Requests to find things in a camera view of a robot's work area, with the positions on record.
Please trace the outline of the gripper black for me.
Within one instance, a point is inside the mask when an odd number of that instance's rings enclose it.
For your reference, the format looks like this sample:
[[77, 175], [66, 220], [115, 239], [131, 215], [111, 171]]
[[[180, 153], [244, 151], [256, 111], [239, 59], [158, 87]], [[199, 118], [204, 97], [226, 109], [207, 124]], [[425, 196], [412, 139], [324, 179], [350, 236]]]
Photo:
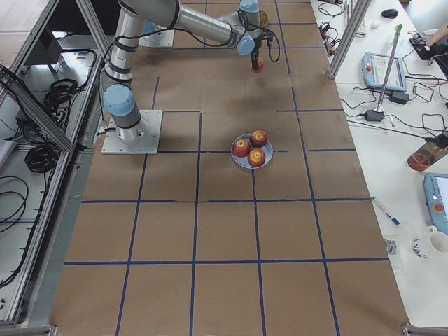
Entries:
[[259, 49], [261, 47], [261, 40], [254, 41], [255, 46], [251, 52], [251, 69], [259, 71], [260, 70], [260, 59], [259, 58]]

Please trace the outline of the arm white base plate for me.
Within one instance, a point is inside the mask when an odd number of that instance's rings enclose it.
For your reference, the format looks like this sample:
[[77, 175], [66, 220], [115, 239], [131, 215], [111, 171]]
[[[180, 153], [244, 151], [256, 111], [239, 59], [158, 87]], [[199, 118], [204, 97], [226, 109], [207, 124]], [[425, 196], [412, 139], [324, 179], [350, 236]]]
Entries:
[[163, 31], [154, 35], [141, 37], [139, 46], [146, 48], [172, 48], [174, 44], [174, 31]]
[[140, 110], [138, 125], [123, 129], [110, 119], [101, 152], [105, 155], [139, 155], [158, 153], [162, 110]]

